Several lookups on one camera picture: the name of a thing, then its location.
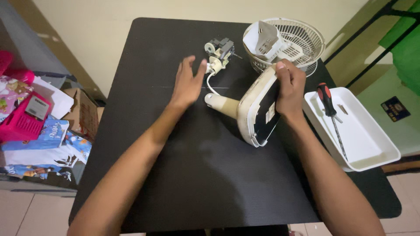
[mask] green cloth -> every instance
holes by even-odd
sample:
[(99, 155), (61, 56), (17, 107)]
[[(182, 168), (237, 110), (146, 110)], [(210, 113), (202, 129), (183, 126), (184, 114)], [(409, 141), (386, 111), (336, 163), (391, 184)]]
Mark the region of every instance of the green cloth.
[[(408, 11), (420, 12), (420, 0), (417, 0)], [(379, 41), (379, 45), (384, 48), (389, 47), (414, 22), (415, 19), (411, 17), (401, 17)], [(410, 90), (420, 96), (420, 26), (407, 35), (391, 52), (398, 77)]]

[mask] hand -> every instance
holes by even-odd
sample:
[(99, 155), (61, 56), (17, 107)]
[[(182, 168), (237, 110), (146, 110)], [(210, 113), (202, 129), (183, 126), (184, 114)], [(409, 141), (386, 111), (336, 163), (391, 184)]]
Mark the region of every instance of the hand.
[(276, 76), (280, 80), (280, 92), (276, 102), (277, 112), (284, 115), (287, 121), (305, 119), (302, 111), (305, 72), (287, 59), (282, 59), (276, 64)]
[(176, 73), (175, 87), (169, 104), (187, 109), (200, 95), (203, 77), (207, 69), (207, 60), (203, 59), (197, 75), (192, 75), (192, 63), (195, 56), (191, 55), (182, 60)]

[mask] screwdriver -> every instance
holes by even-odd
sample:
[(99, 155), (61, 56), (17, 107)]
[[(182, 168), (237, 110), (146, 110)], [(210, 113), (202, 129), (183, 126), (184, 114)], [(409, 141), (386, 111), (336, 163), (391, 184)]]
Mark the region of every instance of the screwdriver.
[(341, 141), (339, 130), (337, 128), (336, 121), (334, 119), (337, 119), (340, 123), (343, 123), (343, 122), (337, 117), (337, 111), (334, 109), (334, 106), (333, 106), (330, 89), (328, 88), (326, 83), (320, 83), (318, 85), (317, 90), (318, 90), (318, 96), (321, 99), (322, 104), (324, 104), (325, 114), (328, 117), (331, 117), (331, 120), (333, 121), (334, 129), (336, 130), (337, 138), (339, 139), (339, 144), (343, 152), (343, 155), (346, 158), (346, 160), (349, 161), (349, 159), (347, 159), (346, 151), (344, 151), (343, 142)]

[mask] white fan guard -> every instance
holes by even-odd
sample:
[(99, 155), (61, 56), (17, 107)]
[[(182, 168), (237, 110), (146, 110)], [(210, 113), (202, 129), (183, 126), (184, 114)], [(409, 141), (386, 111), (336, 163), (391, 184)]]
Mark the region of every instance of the white fan guard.
[[(262, 21), (277, 27), (282, 38), (292, 41), (302, 47), (304, 55), (294, 61), (294, 64), (298, 68), (304, 70), (307, 77), (312, 75), (317, 68), (317, 60), (321, 57), (326, 47), (324, 37), (321, 33), (309, 24), (298, 20), (280, 17), (269, 18)], [(254, 24), (258, 24), (258, 22), (251, 24), (245, 30), (243, 37), (245, 37)], [(263, 61), (254, 56), (245, 44), (244, 47), (250, 57), (252, 67), (258, 73), (262, 73), (267, 67), (272, 65), (272, 63)]]

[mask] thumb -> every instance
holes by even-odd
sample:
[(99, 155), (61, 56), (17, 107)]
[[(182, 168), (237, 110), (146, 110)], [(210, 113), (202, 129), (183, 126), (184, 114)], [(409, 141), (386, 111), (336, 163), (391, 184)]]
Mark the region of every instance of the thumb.
[(280, 91), (285, 92), (292, 88), (290, 82), (290, 72), (281, 61), (276, 64), (276, 76), (280, 80)]
[(197, 74), (195, 75), (194, 79), (203, 81), (206, 70), (207, 70), (207, 60), (203, 59), (200, 63), (200, 67), (198, 68)]

